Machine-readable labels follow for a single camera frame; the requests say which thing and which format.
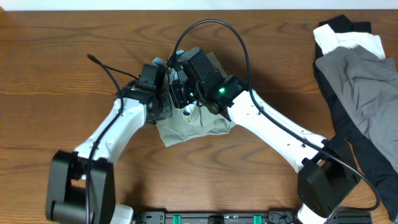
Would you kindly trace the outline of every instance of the gray cloth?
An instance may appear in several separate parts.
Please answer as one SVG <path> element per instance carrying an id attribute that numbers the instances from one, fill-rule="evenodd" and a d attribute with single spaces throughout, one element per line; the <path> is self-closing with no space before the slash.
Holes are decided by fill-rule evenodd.
<path id="1" fill-rule="evenodd" d="M 207 54 L 207 57 L 213 66 L 218 68 L 221 74 L 226 77 L 226 73 L 216 56 L 210 53 Z M 196 106 L 190 115 L 184 115 L 182 109 L 175 108 L 172 103 L 172 114 L 171 118 L 158 121 L 156 124 L 166 147 L 192 138 L 228 134 L 229 130 L 235 126 L 234 122 L 229 122 L 222 115 L 213 115 L 205 106 L 201 108 Z"/>
<path id="2" fill-rule="evenodd" d="M 338 47 L 315 64 L 358 129 L 398 172 L 398 73 L 392 58 Z"/>

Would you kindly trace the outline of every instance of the white backdrop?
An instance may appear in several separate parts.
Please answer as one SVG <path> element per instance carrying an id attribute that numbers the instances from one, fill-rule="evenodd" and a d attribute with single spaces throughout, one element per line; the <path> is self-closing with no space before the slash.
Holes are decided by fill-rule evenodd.
<path id="1" fill-rule="evenodd" d="M 0 0 L 6 11 L 398 9 L 398 0 Z"/>

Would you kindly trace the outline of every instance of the clothing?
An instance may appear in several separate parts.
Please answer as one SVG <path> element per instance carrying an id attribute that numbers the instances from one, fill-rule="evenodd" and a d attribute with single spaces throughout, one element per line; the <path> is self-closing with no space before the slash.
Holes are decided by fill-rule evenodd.
<path id="1" fill-rule="evenodd" d="M 320 22 L 319 26 L 329 24 L 334 32 L 368 32 L 371 33 L 370 22 L 352 23 L 341 15 L 328 21 Z M 318 44 L 315 47 L 316 58 L 323 56 Z M 331 120 L 336 134 L 345 138 L 354 149 L 357 162 L 366 176 L 377 188 L 381 201 L 386 207 L 391 221 L 398 223 L 398 174 L 390 162 L 376 149 L 374 144 L 365 137 L 348 116 L 336 93 L 331 88 L 324 74 L 313 64 L 314 76 L 319 89 L 328 103 Z"/>
<path id="2" fill-rule="evenodd" d="M 207 54 L 207 57 L 213 66 L 226 77 L 227 75 L 216 56 L 210 53 Z M 184 111 L 175 108 L 172 104 L 173 116 L 157 122 L 156 127 L 166 147 L 192 138 L 228 134 L 229 130 L 235 126 L 234 122 L 228 121 L 222 115 L 213 115 L 205 106 L 188 105 L 187 107 L 189 110 Z"/>
<path id="3" fill-rule="evenodd" d="M 335 50 L 337 47 L 353 49 L 362 46 L 372 52 L 379 59 L 385 59 L 381 39 L 378 35 L 367 34 L 364 32 L 347 32 L 337 34 L 328 24 L 316 28 L 313 31 L 315 41 L 321 47 L 324 55 Z"/>
<path id="4" fill-rule="evenodd" d="M 398 172 L 398 73 L 394 60 L 379 60 L 362 46 L 338 47 L 315 64 L 354 124 Z"/>

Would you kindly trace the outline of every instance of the black cloth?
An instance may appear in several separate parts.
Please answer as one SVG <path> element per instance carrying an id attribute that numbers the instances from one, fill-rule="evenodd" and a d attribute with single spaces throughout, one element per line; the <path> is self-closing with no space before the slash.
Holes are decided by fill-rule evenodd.
<path id="1" fill-rule="evenodd" d="M 371 33 L 370 22 L 352 23 L 346 16 L 341 15 L 328 21 L 319 23 L 319 26 L 329 24 L 336 33 L 368 32 Z M 316 58 L 323 56 L 322 49 L 317 44 Z M 322 96 L 328 103 L 331 120 L 336 135 L 345 138 L 354 149 L 358 164 L 368 178 L 378 189 L 381 201 L 387 208 L 391 221 L 398 223 L 398 174 L 390 162 L 376 149 L 373 143 L 365 137 L 355 126 L 346 110 L 331 88 L 324 74 L 313 64 L 314 76 L 318 82 Z"/>

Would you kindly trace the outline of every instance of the wood grain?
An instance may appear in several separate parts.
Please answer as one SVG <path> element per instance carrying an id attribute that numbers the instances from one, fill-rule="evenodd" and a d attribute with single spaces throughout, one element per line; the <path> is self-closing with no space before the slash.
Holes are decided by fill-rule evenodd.
<path id="1" fill-rule="evenodd" d="M 330 112 L 313 77 L 319 21 L 346 14 L 371 21 L 386 55 L 398 58 L 397 11 L 96 11 L 8 12 L 0 23 L 0 223 L 48 223 L 44 217 L 49 163 L 72 151 L 108 114 L 115 88 L 86 59 L 139 74 L 143 63 L 167 58 L 180 34 L 201 19 L 229 22 L 248 48 L 254 88 L 307 129 L 333 136 Z M 232 33 L 197 27 L 181 49 L 213 51 L 229 74 L 246 79 L 244 55 Z M 129 77 L 118 76 L 119 83 Z M 131 139 L 116 166 L 118 202 L 170 211 L 299 208 L 297 175 L 275 150 L 239 126 L 165 148 L 155 126 Z M 367 207 L 361 182 L 343 202 Z M 390 223 L 381 206 L 375 223 Z"/>

